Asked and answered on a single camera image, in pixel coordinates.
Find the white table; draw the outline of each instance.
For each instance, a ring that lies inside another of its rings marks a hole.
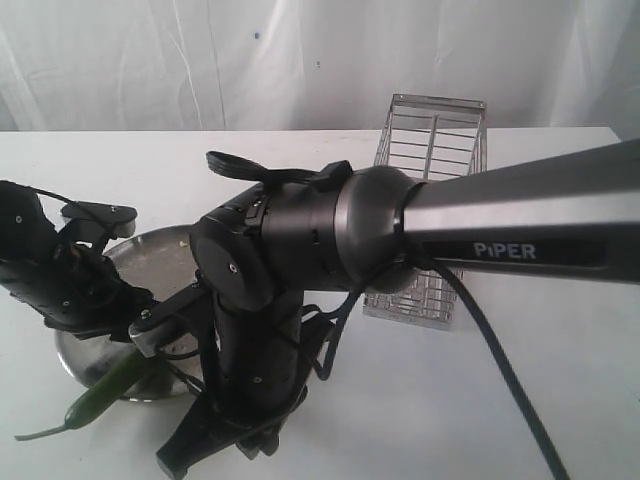
[[[0,178],[69,197],[133,205],[138,233],[192,223],[247,187],[210,173],[208,149],[269,167],[373,161],[378,133],[1,133]],[[489,131],[489,168],[618,141],[607,128]],[[59,205],[46,201],[50,217]],[[476,295],[574,479],[640,476],[640,290],[635,286],[469,274]],[[325,305],[342,296],[308,295]],[[547,479],[550,474],[461,305],[453,331],[363,317],[356,307],[333,377],[312,380],[279,452],[230,448],[189,479]],[[90,427],[32,443],[83,389],[61,368],[53,332],[0,295],[0,477],[163,478],[154,453],[190,399],[120,402]]]

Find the metal plate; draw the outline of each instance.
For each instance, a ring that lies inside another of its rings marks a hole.
[[[105,253],[111,257],[122,278],[132,285],[148,288],[157,300],[166,300],[195,280],[196,264],[189,248],[186,225],[154,230],[125,240]],[[112,342],[108,336],[78,340],[66,332],[55,332],[58,357],[69,374],[86,387],[94,385],[124,355],[135,347]],[[165,350],[186,353],[197,348],[190,335],[178,339]],[[202,378],[198,356],[172,362],[186,373]],[[187,393],[186,386],[162,366],[131,387],[124,398],[152,401]]]

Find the robotic arm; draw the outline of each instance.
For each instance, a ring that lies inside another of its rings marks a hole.
[[[353,172],[348,162],[310,172],[267,170],[218,152],[207,159],[220,175],[257,183],[193,225],[198,282],[162,303],[119,279],[96,251],[106,242],[93,239],[98,247],[81,249],[77,241],[91,240],[69,236],[71,222],[56,233],[32,191],[24,203],[2,202],[4,224],[18,215],[28,221],[13,233],[3,228],[0,283],[43,313],[48,326],[123,340],[124,323],[146,356],[185,331],[198,339],[204,389],[158,452],[171,478],[233,444],[248,458],[273,454],[311,371],[328,378],[360,293],[403,288],[424,267],[419,259],[640,282],[640,141],[437,184],[416,184],[390,167]],[[5,184],[1,191],[14,195],[16,188],[25,187]],[[20,213],[25,206],[30,215]],[[93,216],[75,209],[81,218],[73,221],[91,225],[94,236],[96,223],[99,232],[117,232],[121,224],[108,223],[104,206],[94,207]],[[92,273],[81,275],[84,267]],[[98,279],[108,288],[88,287]],[[56,288],[38,289],[40,282]],[[324,313],[303,306],[305,290],[350,294]],[[94,291],[101,293],[92,303]],[[59,305],[71,294],[83,309],[69,316]]]

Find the metal wire basket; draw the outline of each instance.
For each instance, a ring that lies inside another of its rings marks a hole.
[[[482,172],[487,157],[485,112],[481,101],[395,94],[374,165],[396,167],[427,183]],[[364,313],[448,329],[455,301],[455,292],[442,277],[422,272],[401,292],[366,294]]]

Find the white backdrop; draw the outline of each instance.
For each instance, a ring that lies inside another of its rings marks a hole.
[[[380,128],[403,92],[629,138],[639,27],[635,0],[0,0],[0,129]]]

